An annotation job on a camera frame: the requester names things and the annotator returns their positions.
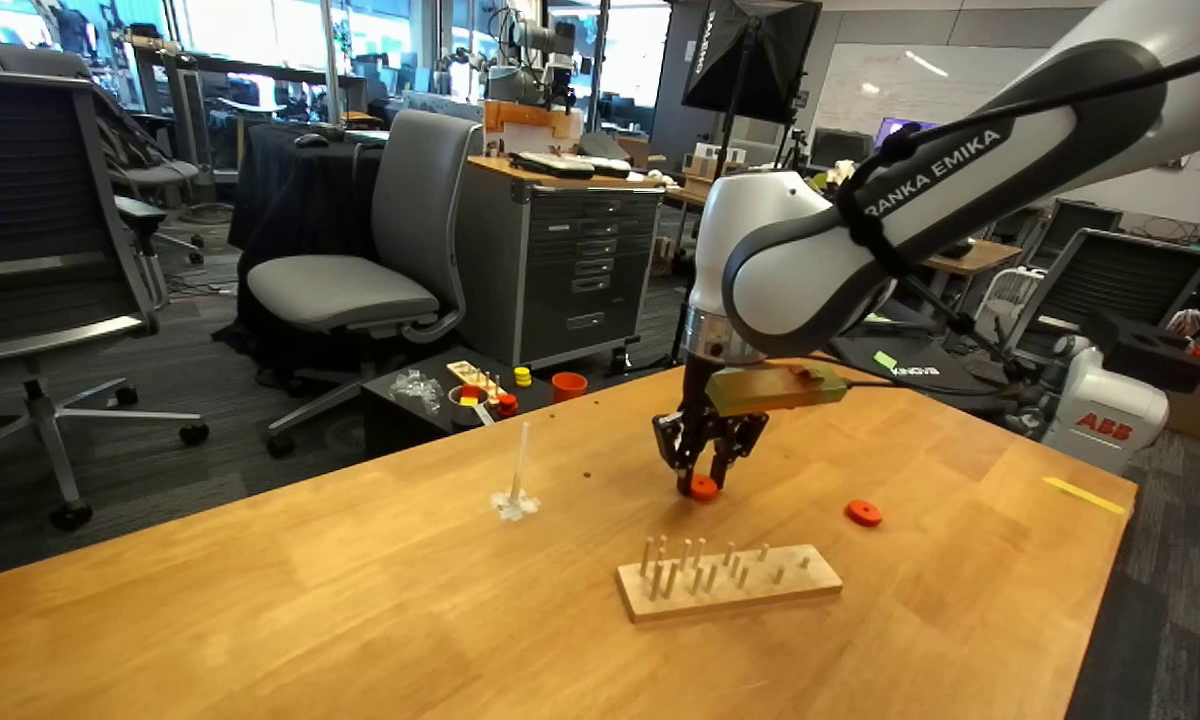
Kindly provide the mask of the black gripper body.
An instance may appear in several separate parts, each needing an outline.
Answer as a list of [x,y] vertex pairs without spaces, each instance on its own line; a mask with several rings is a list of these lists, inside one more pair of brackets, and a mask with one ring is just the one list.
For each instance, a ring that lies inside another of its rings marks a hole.
[[763,433],[763,417],[725,417],[708,398],[708,386],[722,376],[717,360],[690,355],[686,360],[686,398],[676,413],[676,454],[702,455],[706,445],[722,454],[749,455]]

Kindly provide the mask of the white ABB robot base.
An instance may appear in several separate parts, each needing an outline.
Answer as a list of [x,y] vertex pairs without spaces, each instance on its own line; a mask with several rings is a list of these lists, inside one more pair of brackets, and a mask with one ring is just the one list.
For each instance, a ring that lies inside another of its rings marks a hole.
[[1111,374],[1090,336],[1061,339],[1056,355],[1065,360],[1065,386],[1046,445],[1123,478],[1163,433],[1168,398],[1150,379]]

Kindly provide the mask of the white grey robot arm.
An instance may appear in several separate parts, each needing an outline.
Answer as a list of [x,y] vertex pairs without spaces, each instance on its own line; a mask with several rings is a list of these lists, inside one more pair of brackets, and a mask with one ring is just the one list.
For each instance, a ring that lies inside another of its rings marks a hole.
[[686,312],[679,405],[651,420],[676,492],[708,499],[777,410],[834,391],[805,360],[893,280],[1065,190],[1200,149],[1200,0],[1099,0],[952,125],[902,129],[817,194],[798,173],[713,183]]

